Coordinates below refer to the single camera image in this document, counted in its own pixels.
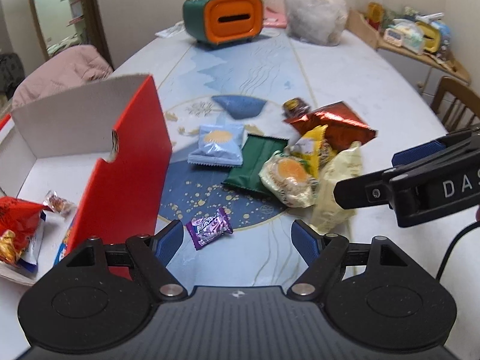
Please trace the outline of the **purple candy wrapper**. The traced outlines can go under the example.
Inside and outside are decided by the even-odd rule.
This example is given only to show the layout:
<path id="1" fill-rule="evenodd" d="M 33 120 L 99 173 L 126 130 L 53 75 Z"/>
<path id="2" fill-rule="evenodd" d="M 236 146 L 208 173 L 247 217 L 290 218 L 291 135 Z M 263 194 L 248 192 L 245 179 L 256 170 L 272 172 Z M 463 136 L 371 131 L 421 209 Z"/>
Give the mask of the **purple candy wrapper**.
<path id="1" fill-rule="evenodd" d="M 187 223 L 186 229 L 196 250 L 201 250 L 224 234 L 233 234 L 233 228 L 223 207 L 219 207 L 213 216 L 192 219 Z"/>

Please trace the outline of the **egg yolk pastry packet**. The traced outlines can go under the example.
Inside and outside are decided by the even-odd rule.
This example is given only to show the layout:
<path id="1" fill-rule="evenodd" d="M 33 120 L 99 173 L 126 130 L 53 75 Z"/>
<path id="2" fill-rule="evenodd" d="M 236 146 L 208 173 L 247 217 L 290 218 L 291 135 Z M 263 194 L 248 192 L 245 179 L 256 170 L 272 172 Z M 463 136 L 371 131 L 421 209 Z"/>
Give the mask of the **egg yolk pastry packet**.
<path id="1" fill-rule="evenodd" d="M 300 158 L 275 151 L 262 166 L 259 179 L 285 206 L 308 208 L 315 203 L 318 182 Z"/>

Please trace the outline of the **red foil snack bag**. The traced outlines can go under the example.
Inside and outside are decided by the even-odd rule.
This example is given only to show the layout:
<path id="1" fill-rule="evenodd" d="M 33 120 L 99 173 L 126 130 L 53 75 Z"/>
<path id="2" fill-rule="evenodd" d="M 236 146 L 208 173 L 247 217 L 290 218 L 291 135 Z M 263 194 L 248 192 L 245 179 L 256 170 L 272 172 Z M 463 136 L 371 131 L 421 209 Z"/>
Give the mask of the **red foil snack bag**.
<path id="1" fill-rule="evenodd" d="M 323 106 L 304 115 L 285 119 L 301 136 L 318 126 L 326 126 L 325 138 L 337 151 L 346 150 L 354 141 L 365 145 L 377 137 L 370 127 L 345 102 Z"/>

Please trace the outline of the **yellow snack packet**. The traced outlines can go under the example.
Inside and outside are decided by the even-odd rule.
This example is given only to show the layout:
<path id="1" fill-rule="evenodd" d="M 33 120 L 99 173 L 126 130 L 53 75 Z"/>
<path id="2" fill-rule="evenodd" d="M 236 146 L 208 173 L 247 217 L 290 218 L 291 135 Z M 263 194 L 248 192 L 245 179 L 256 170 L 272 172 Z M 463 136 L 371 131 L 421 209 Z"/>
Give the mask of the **yellow snack packet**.
<path id="1" fill-rule="evenodd" d="M 316 179 L 337 154 L 326 138 L 327 128 L 328 125 L 315 127 L 290 147 L 291 154 L 304 161 L 307 172 Z"/>

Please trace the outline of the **dark green snack packet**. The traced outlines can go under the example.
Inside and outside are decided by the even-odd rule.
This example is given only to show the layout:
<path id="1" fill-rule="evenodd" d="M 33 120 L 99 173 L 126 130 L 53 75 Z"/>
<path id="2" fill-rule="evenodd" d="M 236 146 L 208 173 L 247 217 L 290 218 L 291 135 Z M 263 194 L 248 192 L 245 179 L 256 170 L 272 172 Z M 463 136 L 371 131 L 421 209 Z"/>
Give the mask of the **dark green snack packet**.
<path id="1" fill-rule="evenodd" d="M 222 185 L 230 189 L 240 189 L 245 194 L 272 197 L 272 193 L 260 180 L 260 171 L 264 164 L 277 151 L 283 151 L 288 144 L 285 138 L 247 134 L 242 147 L 243 163 L 232 168 Z"/>

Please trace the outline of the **small clear candy wrapper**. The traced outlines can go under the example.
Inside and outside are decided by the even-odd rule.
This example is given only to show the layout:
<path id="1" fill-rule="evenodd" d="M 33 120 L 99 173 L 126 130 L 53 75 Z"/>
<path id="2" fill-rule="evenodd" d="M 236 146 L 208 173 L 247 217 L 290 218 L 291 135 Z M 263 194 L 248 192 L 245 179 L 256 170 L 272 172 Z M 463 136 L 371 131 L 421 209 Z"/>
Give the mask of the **small clear candy wrapper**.
<path id="1" fill-rule="evenodd" d="M 66 218 L 72 213 L 77 206 L 68 199 L 60 197 L 56 191 L 50 190 L 44 200 L 43 205 L 47 206 L 52 212 Z"/>

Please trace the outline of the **light blue sun snack packet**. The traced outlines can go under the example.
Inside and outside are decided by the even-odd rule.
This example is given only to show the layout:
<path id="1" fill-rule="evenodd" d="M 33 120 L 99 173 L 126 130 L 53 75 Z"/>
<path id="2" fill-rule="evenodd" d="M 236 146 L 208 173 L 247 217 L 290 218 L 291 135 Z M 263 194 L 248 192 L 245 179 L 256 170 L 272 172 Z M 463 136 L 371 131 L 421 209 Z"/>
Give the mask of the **light blue sun snack packet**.
<path id="1" fill-rule="evenodd" d="M 243 164 L 242 124 L 203 124 L 199 127 L 198 148 L 188 154 L 189 164 L 240 167 Z"/>

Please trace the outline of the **brown gold chocolate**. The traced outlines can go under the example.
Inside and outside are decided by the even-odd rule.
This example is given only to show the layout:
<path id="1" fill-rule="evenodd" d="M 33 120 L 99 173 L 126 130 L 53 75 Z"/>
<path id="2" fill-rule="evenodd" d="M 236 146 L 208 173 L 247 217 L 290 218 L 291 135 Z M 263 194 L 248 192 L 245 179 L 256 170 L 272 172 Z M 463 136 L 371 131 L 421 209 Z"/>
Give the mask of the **brown gold chocolate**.
<path id="1" fill-rule="evenodd" d="M 294 97 L 282 104 L 282 110 L 284 116 L 289 119 L 306 115 L 311 107 L 300 97 Z"/>

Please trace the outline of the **white blue printed packet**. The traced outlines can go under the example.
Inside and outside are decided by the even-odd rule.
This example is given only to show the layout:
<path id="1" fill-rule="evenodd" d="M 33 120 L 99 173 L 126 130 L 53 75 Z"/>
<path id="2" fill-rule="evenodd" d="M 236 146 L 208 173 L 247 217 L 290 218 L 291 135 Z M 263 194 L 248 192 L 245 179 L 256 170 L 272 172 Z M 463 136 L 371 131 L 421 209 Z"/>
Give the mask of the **white blue printed packet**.
<path id="1" fill-rule="evenodd" d="M 46 213 L 40 213 L 37 230 L 28 243 L 27 249 L 14 266 L 1 262 L 1 278 L 23 286 L 32 286 L 36 282 L 38 258 L 46 222 Z"/>

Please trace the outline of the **red fried snack bag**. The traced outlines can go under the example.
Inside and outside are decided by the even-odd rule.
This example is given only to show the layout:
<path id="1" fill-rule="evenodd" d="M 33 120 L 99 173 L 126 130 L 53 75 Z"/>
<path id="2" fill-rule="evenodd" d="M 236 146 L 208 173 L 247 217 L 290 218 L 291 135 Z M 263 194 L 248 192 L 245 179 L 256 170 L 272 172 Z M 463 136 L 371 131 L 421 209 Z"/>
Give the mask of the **red fried snack bag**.
<path id="1" fill-rule="evenodd" d="M 29 246 L 47 207 L 14 197 L 2 197 L 0 206 L 1 261 L 16 265 Z"/>

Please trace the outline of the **clear plastic bag of snacks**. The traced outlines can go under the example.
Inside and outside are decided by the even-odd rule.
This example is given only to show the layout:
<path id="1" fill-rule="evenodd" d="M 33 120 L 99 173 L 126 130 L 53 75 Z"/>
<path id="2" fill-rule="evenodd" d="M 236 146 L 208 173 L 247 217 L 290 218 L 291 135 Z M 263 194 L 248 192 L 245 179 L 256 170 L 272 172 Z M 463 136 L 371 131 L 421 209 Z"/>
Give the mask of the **clear plastic bag of snacks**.
<path id="1" fill-rule="evenodd" d="M 283 0 L 287 33 L 291 38 L 318 46 L 336 47 L 346 27 L 344 0 Z"/>

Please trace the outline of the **brown wooden chair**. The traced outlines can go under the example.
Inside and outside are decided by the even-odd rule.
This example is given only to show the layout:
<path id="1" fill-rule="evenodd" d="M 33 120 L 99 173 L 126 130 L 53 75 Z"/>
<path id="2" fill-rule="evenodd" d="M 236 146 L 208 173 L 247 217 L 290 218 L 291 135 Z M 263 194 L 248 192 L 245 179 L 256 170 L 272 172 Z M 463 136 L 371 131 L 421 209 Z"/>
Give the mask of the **brown wooden chair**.
<path id="1" fill-rule="evenodd" d="M 479 96 L 449 76 L 439 81 L 430 108 L 448 133 L 479 124 Z"/>

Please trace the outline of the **white wooden cabinet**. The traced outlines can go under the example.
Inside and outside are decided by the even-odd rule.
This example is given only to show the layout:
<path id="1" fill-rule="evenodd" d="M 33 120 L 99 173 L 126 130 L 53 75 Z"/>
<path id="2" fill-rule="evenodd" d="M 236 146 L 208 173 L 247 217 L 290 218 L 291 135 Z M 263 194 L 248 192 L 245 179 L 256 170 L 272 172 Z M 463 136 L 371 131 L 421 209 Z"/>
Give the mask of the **white wooden cabinet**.
<path id="1" fill-rule="evenodd" d="M 427 100 L 433 98 L 439 81 L 444 76 L 455 78 L 467 86 L 471 83 L 469 73 L 459 61 L 454 59 L 449 61 L 448 65 L 439 64 L 427 54 L 417 55 L 408 49 L 389 44 L 357 10 L 350 10 L 346 29 L 376 50 L 419 95 Z"/>

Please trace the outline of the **red white cardboard box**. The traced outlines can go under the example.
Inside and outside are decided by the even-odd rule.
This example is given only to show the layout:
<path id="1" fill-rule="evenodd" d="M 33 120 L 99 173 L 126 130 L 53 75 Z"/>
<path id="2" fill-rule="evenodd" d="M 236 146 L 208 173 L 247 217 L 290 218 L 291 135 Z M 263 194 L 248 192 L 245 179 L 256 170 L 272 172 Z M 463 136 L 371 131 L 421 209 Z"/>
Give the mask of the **red white cardboard box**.
<path id="1" fill-rule="evenodd" d="M 32 286 L 90 236 L 107 244 L 153 234 L 172 154 L 150 75 L 99 80 L 44 97 L 1 121 L 1 194 L 74 204 L 48 214 L 32 274 L 1 265 L 1 284 Z"/>

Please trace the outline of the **white digital timer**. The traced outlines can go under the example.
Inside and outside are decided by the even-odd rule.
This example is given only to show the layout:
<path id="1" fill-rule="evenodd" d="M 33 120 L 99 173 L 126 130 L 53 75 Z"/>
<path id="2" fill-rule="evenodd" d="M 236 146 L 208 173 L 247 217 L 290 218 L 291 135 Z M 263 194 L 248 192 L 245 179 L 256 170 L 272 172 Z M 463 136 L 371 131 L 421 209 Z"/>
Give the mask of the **white digital timer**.
<path id="1" fill-rule="evenodd" d="M 387 28 L 383 33 L 383 41 L 393 47 L 403 46 L 404 35 L 395 28 Z"/>

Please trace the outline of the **yellow tissue box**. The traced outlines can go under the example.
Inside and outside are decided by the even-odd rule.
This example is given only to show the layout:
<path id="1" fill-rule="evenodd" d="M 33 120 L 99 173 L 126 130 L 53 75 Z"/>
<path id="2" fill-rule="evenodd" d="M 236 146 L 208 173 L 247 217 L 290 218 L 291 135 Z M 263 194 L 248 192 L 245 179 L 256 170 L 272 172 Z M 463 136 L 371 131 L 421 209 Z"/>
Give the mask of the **yellow tissue box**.
<path id="1" fill-rule="evenodd" d="M 424 39 L 424 51 L 434 54 L 440 49 L 442 43 L 442 34 L 437 24 L 427 24 L 417 21 L 416 26 L 422 30 Z"/>

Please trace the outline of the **orange drink bottle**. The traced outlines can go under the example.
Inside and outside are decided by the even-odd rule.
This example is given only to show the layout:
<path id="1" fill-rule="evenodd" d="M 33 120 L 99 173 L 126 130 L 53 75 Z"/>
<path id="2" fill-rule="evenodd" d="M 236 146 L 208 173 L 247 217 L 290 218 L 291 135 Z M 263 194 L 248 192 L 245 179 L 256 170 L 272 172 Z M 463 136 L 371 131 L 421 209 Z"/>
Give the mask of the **orange drink bottle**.
<path id="1" fill-rule="evenodd" d="M 366 20 L 375 30 L 379 30 L 383 21 L 384 8 L 381 2 L 370 2 L 367 6 Z"/>

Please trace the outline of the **pink notebook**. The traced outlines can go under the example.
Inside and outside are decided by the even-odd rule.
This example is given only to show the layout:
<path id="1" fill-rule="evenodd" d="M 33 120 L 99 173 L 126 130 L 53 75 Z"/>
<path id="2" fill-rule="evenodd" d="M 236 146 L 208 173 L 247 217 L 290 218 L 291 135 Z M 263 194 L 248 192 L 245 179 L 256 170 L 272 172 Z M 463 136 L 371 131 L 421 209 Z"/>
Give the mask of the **pink notebook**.
<path id="1" fill-rule="evenodd" d="M 265 7 L 263 26 L 271 29 L 285 29 L 287 27 L 287 18 L 284 14 Z"/>

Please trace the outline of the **pink padded jacket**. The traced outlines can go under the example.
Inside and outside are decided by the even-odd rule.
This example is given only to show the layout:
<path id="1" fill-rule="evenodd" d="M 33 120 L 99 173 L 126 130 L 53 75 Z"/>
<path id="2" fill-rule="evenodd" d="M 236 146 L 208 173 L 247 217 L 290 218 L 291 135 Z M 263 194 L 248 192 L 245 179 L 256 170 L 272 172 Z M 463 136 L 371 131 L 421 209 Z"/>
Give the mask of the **pink padded jacket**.
<path id="1" fill-rule="evenodd" d="M 41 98 L 103 80 L 113 72 L 110 64 L 92 45 L 67 48 L 28 75 L 14 92 L 12 109 Z"/>

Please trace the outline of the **green orange tissue box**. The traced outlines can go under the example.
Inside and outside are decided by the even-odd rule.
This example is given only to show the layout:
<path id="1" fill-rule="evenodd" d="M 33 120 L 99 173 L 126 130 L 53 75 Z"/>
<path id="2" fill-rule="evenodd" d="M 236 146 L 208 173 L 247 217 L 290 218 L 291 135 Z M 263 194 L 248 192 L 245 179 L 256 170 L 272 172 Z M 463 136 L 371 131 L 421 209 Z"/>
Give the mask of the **green orange tissue box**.
<path id="1" fill-rule="evenodd" d="M 260 35 L 264 22 L 263 0 L 185 0 L 185 31 L 196 41 L 220 46 L 249 41 Z"/>

